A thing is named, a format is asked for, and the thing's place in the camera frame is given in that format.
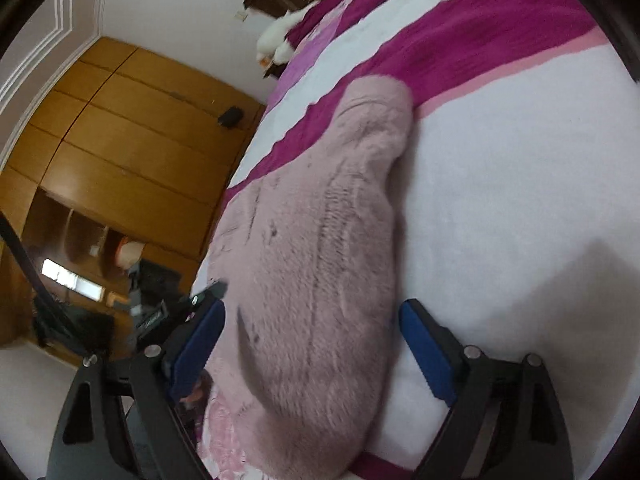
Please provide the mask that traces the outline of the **pink knitted cardigan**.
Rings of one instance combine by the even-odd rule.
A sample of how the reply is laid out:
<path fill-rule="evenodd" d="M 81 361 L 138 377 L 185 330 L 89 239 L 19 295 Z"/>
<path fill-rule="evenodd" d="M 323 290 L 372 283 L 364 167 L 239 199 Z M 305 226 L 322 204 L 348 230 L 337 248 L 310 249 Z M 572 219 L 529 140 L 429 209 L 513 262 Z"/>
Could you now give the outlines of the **pink knitted cardigan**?
<path fill-rule="evenodd" d="M 314 145 L 224 211 L 208 277 L 227 319 L 198 446 L 214 476 L 335 479 L 363 449 L 394 336 L 386 181 L 412 122 L 402 82 L 357 79 Z"/>

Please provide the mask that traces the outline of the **floral pink bedspread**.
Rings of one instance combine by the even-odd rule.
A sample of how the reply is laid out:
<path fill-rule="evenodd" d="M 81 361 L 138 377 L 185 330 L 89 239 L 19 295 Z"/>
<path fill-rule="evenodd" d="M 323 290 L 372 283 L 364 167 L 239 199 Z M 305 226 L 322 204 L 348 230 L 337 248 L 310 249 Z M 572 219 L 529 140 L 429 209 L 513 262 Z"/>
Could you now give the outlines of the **floral pink bedspread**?
<path fill-rule="evenodd" d="M 364 447 L 335 479 L 410 478 L 446 418 L 400 332 L 409 299 L 491 359 L 540 356 L 573 477 L 592 478 L 639 400 L 639 87 L 606 33 L 580 0 L 326 0 L 291 39 L 220 219 L 319 140 L 353 81 L 412 96 L 386 181 L 392 355 Z M 220 282 L 208 256 L 203 286 Z"/>

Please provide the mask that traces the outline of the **wooden wardrobe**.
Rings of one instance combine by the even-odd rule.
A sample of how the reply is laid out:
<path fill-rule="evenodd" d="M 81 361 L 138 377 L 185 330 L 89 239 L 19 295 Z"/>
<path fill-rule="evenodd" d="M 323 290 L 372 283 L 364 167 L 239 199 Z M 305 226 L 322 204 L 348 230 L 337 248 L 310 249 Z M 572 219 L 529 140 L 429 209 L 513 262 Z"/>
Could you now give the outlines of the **wooden wardrobe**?
<path fill-rule="evenodd" d="M 234 129 L 218 125 L 244 110 Z M 127 259 L 176 271 L 188 292 L 222 196 L 264 108 L 171 58 L 96 41 L 28 118 L 1 175 L 1 209 L 35 263 L 96 284 L 89 296 L 53 278 L 51 292 L 111 317 L 115 358 L 129 351 Z"/>

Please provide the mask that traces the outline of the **small black bag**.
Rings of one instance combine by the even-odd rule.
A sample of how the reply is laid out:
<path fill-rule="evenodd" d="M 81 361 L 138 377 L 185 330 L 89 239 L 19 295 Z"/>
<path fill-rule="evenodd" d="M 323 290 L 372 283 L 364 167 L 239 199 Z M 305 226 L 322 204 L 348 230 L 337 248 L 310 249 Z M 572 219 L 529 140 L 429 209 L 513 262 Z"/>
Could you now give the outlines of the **small black bag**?
<path fill-rule="evenodd" d="M 244 110 L 237 106 L 229 107 L 218 117 L 218 125 L 226 129 L 236 128 L 244 118 Z"/>

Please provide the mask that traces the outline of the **white plush toy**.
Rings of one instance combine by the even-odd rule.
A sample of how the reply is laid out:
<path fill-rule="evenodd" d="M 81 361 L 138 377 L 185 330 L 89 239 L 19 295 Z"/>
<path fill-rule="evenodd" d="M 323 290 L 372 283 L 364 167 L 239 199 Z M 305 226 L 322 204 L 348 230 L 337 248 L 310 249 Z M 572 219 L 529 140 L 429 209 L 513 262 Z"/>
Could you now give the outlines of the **white plush toy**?
<path fill-rule="evenodd" d="M 256 61 L 262 68 L 266 70 L 271 65 L 284 65 L 290 62 L 294 55 L 294 48 L 286 39 L 286 35 L 303 21 L 307 12 L 318 3 L 319 0 L 314 0 L 302 10 L 286 12 L 262 33 L 256 44 Z"/>

